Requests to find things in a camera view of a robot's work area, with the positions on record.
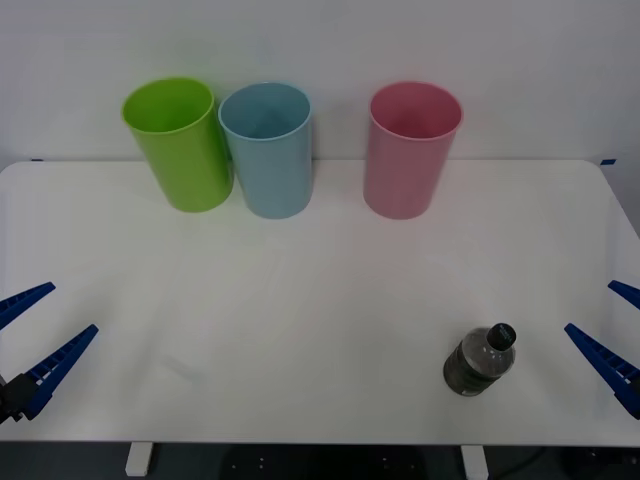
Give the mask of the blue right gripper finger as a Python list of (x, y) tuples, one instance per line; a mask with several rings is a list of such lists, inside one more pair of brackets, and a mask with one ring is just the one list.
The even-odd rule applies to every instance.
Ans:
[(625, 299), (636, 309), (640, 309), (640, 290), (631, 285), (613, 280), (608, 284), (608, 288)]
[(564, 331), (613, 391), (618, 402), (632, 417), (638, 420), (639, 369), (594, 340), (574, 324), (567, 324)]

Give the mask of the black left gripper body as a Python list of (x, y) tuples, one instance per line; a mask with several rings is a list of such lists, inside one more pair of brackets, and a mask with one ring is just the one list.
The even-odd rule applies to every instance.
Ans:
[(9, 382), (1, 379), (0, 423), (4, 423), (9, 418), (13, 418), (15, 421), (20, 420), (19, 383), (20, 379), (18, 377)]

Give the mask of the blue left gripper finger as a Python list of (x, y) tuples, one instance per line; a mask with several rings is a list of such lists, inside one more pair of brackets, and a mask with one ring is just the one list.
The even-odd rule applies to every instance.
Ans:
[(0, 329), (3, 330), (26, 310), (55, 290), (52, 282), (46, 282), (0, 301)]
[(96, 325), (89, 325), (54, 353), (19, 376), (19, 385), (22, 389), (22, 398), (19, 400), (21, 415), (28, 420), (33, 420), (40, 414), (53, 397), (56, 388), (98, 332)]

